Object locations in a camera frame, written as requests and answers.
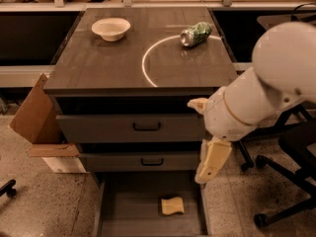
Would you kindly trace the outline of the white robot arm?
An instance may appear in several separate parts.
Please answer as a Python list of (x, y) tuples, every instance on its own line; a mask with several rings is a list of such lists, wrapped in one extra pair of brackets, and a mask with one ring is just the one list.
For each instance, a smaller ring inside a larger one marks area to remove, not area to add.
[(271, 115), (316, 101), (316, 27), (287, 22), (256, 42), (252, 65), (231, 84), (188, 106), (203, 116), (211, 135), (201, 145), (195, 181), (213, 179), (227, 161), (232, 143), (254, 131)]

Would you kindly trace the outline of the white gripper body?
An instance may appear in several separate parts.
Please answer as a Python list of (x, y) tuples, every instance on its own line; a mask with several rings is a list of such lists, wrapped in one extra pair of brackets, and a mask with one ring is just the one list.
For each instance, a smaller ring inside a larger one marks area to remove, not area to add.
[(231, 114), (225, 103), (225, 90), (225, 87), (220, 87), (207, 99), (203, 114), (204, 127), (218, 139), (238, 141), (256, 127), (243, 123)]

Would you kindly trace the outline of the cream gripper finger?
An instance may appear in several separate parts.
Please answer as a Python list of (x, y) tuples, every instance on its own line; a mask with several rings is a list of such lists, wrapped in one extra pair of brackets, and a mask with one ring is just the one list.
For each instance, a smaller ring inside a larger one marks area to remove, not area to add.
[(197, 113), (203, 115), (207, 104), (207, 98), (196, 98), (189, 100), (187, 106), (194, 109)]
[(222, 169), (232, 151), (230, 142), (213, 137), (204, 139), (200, 148), (200, 162), (197, 166), (195, 181), (206, 184)]

